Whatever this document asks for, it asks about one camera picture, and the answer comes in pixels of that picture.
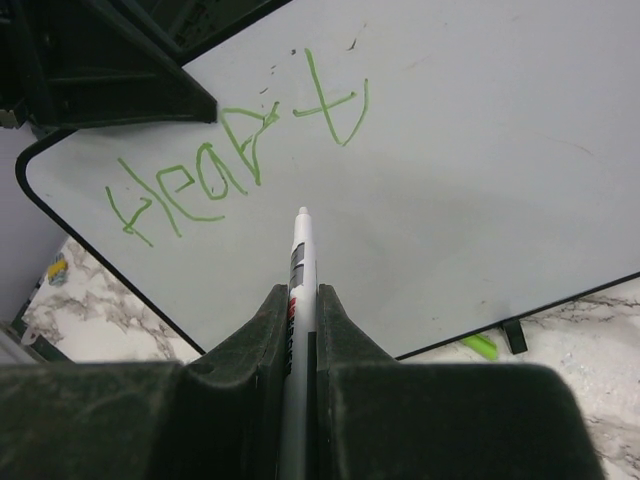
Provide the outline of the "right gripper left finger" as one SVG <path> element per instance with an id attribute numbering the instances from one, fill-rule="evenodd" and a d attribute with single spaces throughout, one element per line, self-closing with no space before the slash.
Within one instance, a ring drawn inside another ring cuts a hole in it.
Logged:
<path id="1" fill-rule="evenodd" d="M 199 359 L 6 366 L 5 479 L 272 479 L 288 292 Z"/>

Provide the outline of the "white marker pen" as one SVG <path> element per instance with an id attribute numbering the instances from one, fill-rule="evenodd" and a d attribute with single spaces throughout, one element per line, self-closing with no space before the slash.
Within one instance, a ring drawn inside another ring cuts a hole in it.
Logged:
<path id="1" fill-rule="evenodd" d="M 316 331 L 317 261 L 312 217 L 302 207 L 295 218 L 288 291 L 280 479 L 307 472 L 309 335 Z"/>

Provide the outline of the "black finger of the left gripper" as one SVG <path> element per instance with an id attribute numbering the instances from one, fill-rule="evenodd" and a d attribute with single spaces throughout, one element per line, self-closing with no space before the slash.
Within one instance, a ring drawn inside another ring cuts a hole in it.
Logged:
<path id="1" fill-rule="evenodd" d="M 12 1 L 9 125 L 212 123 L 217 102 L 180 63 L 189 1 Z"/>

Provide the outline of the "white whiteboard black frame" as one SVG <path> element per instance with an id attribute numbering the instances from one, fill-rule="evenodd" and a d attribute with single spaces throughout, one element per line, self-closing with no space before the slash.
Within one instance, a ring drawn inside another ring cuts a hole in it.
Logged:
<path id="1" fill-rule="evenodd" d="M 213 124 L 53 136 L 25 193 L 195 347 L 318 277 L 388 353 L 639 272 L 635 1 L 292 1 L 191 60 Z"/>

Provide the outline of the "green marker cap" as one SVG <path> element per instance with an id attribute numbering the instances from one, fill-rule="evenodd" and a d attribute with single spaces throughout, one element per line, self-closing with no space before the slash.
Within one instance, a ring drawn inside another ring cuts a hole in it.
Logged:
<path id="1" fill-rule="evenodd" d="M 471 335 L 461 339 L 460 342 L 485 360 L 497 361 L 499 358 L 497 345 L 485 335 Z"/>

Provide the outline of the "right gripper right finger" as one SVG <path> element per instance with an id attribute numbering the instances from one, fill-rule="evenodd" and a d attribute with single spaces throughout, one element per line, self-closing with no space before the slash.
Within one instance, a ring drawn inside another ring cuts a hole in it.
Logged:
<path id="1" fill-rule="evenodd" d="M 576 399 L 553 370 L 525 363 L 395 360 L 317 299 L 320 479 L 601 479 Z"/>

